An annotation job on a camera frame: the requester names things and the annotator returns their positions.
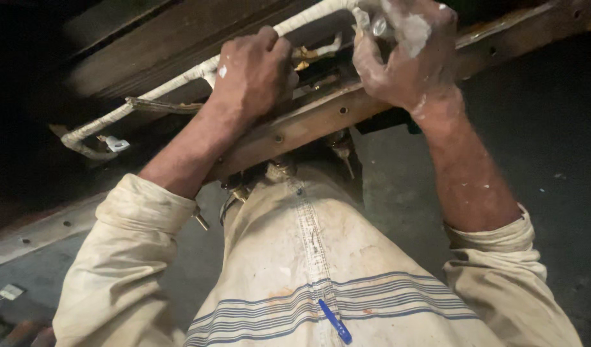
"right hand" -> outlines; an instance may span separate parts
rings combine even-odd
[[[272,27],[223,44],[216,84],[206,104],[226,106],[244,126],[266,114],[292,90],[297,75],[291,67],[291,43]]]
[[[403,107],[418,122],[427,106],[460,95],[454,85],[457,15],[431,0],[415,0],[409,6],[404,0],[384,1],[399,44],[384,64],[375,37],[359,30],[353,65],[369,95]]]

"white wrapped pipe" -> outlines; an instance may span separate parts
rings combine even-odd
[[[315,4],[299,14],[285,20],[284,22],[274,26],[274,30],[278,32],[279,36],[283,36],[286,33],[294,31],[307,23],[314,20],[325,17],[333,12],[341,9],[353,10],[356,8],[359,0],[322,0],[320,3]],[[142,96],[140,99],[154,100],[167,94],[168,92],[175,90],[176,88],[183,86],[184,84],[196,80],[197,78],[206,78],[207,80],[213,80],[214,70],[218,65],[220,55],[214,56],[201,64],[191,68],[183,74],[175,77],[169,82],[161,85],[160,87],[151,90]],[[117,122],[132,112],[132,107],[129,104],[124,104],[117,109],[109,112],[108,114],[100,117],[92,122],[89,122],[82,127],[73,130],[66,135],[61,137],[62,143],[68,148],[83,154],[90,159],[96,160],[109,160],[115,158],[115,153],[98,153],[93,149],[83,145],[81,142],[84,138],[104,129],[107,125]]]

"shirt sleeve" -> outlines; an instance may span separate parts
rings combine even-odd
[[[581,346],[546,285],[529,213],[519,207],[522,218],[490,232],[446,226],[457,258],[444,266],[450,288],[509,346]]]
[[[157,280],[195,207],[135,175],[122,178],[65,277],[53,319],[58,346],[182,346]]]

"forearm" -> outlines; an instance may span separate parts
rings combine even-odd
[[[460,91],[453,89],[424,111],[419,117],[425,118],[418,122],[430,148],[446,223],[464,232],[480,232],[518,219],[521,210],[469,123]]]
[[[245,129],[239,112],[211,98],[139,177],[171,193],[194,198],[214,163]]]

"dark floor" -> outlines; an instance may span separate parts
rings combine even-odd
[[[591,34],[553,44],[462,83],[476,129],[530,210],[548,284],[591,346]],[[405,126],[354,136],[364,165],[366,216],[438,277],[450,258],[441,229],[432,165],[421,135]],[[198,201],[212,228],[195,220],[178,235],[179,254],[162,279],[186,328],[216,282],[225,193],[206,186]],[[49,317],[85,234],[0,267],[0,288],[28,289],[5,303],[11,319]]]

